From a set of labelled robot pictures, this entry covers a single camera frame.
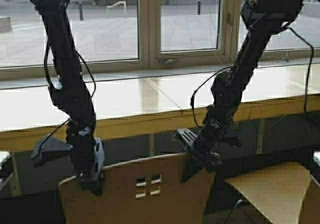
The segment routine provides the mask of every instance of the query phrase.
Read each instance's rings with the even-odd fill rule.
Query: window pane
[[[320,4],[317,0],[304,0],[304,7],[291,27],[314,47],[320,47]],[[240,17],[238,51],[241,49],[248,31]],[[286,50],[309,48],[290,30],[273,35],[266,50]]]
[[[83,20],[79,2],[83,4]],[[137,3],[138,0],[71,0],[67,14],[76,48],[85,60],[139,58]],[[0,16],[10,17],[12,28],[4,30],[0,23],[0,67],[42,65],[47,35],[29,0],[0,0]]]
[[[161,0],[161,51],[216,49],[220,0]]]

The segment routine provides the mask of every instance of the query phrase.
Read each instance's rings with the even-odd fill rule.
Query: paved ground
[[[68,8],[72,33],[78,51],[86,60],[135,59],[138,57],[137,10],[129,6],[127,18],[123,8],[84,7],[84,21],[79,20],[75,5]],[[0,67],[43,63],[46,34],[40,16],[29,3],[0,0],[0,16],[11,16],[12,32],[0,33]],[[161,50],[216,48],[217,6],[203,5],[201,15],[195,6],[162,6]],[[294,28],[312,44],[320,46],[320,21],[301,16]],[[239,42],[245,36],[240,25]],[[282,33],[272,38],[268,49],[305,48],[293,34]]]

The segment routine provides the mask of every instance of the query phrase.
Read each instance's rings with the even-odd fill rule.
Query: railing
[[[124,13],[124,17],[126,18],[127,17],[127,10],[126,10],[127,3],[125,1],[118,1],[114,5],[108,5],[107,10],[106,10],[106,14],[107,15],[109,14],[109,9],[112,9],[118,5],[121,5],[121,4],[123,4],[123,7],[124,7],[123,13]]]

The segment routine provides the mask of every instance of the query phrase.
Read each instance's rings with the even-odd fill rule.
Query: chair
[[[215,173],[202,170],[181,184],[188,157],[170,154],[106,166],[100,197],[82,191],[75,177],[62,181],[67,223],[201,224]]]
[[[320,223],[320,188],[296,162],[256,170],[226,183],[273,224]]]

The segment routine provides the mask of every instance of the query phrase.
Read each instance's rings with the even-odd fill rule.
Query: robotic arm
[[[178,129],[175,137],[191,155],[182,182],[188,181],[203,167],[212,172],[222,165],[220,156],[211,151],[218,141],[223,142],[233,116],[241,103],[254,69],[272,35],[285,31],[295,21],[304,0],[245,0],[241,11],[248,34],[234,65],[217,74],[211,87],[214,97],[199,135],[188,129]]]
[[[42,16],[48,41],[46,57],[50,47],[58,75],[58,81],[53,83],[45,60],[45,74],[52,103],[70,116],[67,144],[48,135],[36,145],[32,160],[37,167],[69,155],[76,170],[76,179],[82,188],[100,194],[100,172],[105,155],[101,140],[93,136],[96,113],[82,77],[80,56],[76,51],[67,17],[66,9],[70,0],[30,1]]]

